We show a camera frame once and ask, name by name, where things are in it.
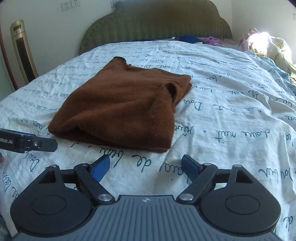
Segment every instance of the bed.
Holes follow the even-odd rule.
[[[215,27],[208,26],[209,29],[202,27],[190,34],[208,36],[205,30],[215,37],[231,38],[228,24],[221,20],[212,2],[195,3],[205,4],[212,11],[212,18],[226,31],[215,32]],[[116,26],[114,18],[106,16],[98,23],[110,25],[110,30],[112,22]],[[1,150],[6,160],[0,164],[0,212],[11,235],[17,233],[10,218],[11,203],[51,164],[71,169],[108,154],[111,166],[101,184],[116,198],[119,194],[176,197],[190,183],[181,169],[181,157],[189,154],[200,163],[210,162],[219,168],[242,164],[281,205],[281,217],[274,232],[283,240],[295,240],[296,99],[278,72],[252,53],[231,48],[168,40],[143,41],[176,36],[176,32],[140,35],[140,39],[133,33],[130,38],[122,37],[122,32],[110,34],[114,38],[88,38],[91,32],[96,32],[94,26],[83,38],[81,55],[0,102],[1,128],[55,138],[59,144],[54,153],[18,154]],[[160,68],[191,76],[192,88],[176,106],[175,133],[169,151],[154,153],[95,146],[56,138],[48,132],[47,126],[64,100],[115,56],[141,68]]]

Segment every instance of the brown sweater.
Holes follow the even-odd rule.
[[[175,106],[190,89],[190,80],[115,57],[69,95],[48,130],[68,140],[167,151]]]

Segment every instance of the bed sheet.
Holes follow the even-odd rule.
[[[55,138],[47,126],[64,100],[115,56],[141,68],[192,77],[192,88],[176,106],[171,149],[159,154],[56,138],[59,146],[54,153],[1,151],[6,161],[0,165],[0,212],[11,234],[17,233],[9,214],[11,203],[51,164],[70,169],[109,154],[110,170],[101,184],[116,198],[119,194],[176,197],[190,182],[181,169],[182,156],[189,154],[219,168],[242,164],[281,204],[275,233],[283,240],[295,240],[295,96],[256,56],[179,41],[100,46],[4,99],[0,127]]]

